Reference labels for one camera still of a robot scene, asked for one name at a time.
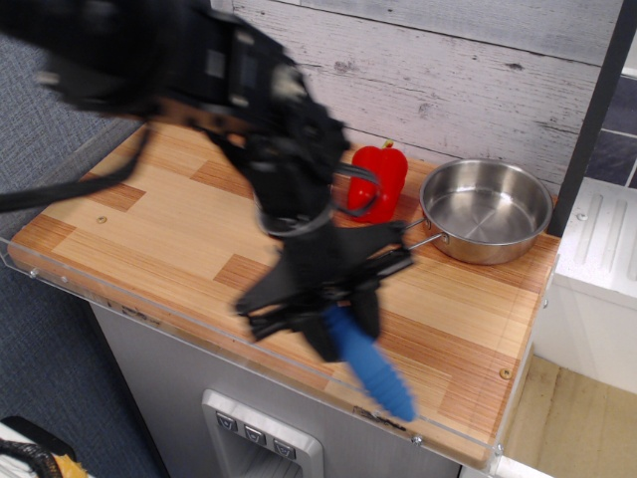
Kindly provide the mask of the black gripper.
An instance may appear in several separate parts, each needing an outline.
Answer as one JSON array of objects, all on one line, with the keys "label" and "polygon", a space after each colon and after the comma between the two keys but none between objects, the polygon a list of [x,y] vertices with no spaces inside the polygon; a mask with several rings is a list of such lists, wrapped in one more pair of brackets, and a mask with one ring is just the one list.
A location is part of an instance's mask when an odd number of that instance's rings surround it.
[{"label": "black gripper", "polygon": [[325,362],[341,361],[319,316],[330,304],[348,301],[354,321],[374,341],[381,333],[376,291],[380,281],[412,264],[403,221],[319,229],[286,237],[273,269],[238,299],[255,340],[282,330],[302,332]]}]

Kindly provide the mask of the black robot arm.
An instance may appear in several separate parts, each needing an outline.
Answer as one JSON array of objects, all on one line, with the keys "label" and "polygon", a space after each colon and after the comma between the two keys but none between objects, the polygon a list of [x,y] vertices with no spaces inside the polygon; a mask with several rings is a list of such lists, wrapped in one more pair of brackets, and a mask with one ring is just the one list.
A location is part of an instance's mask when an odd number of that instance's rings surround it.
[{"label": "black robot arm", "polygon": [[283,244],[236,304],[256,339],[290,329],[325,360],[379,363],[376,291],[411,262],[404,227],[334,224],[333,178],[360,169],[278,42],[206,1],[5,1],[1,30],[47,51],[64,102],[200,130],[249,182]]}]

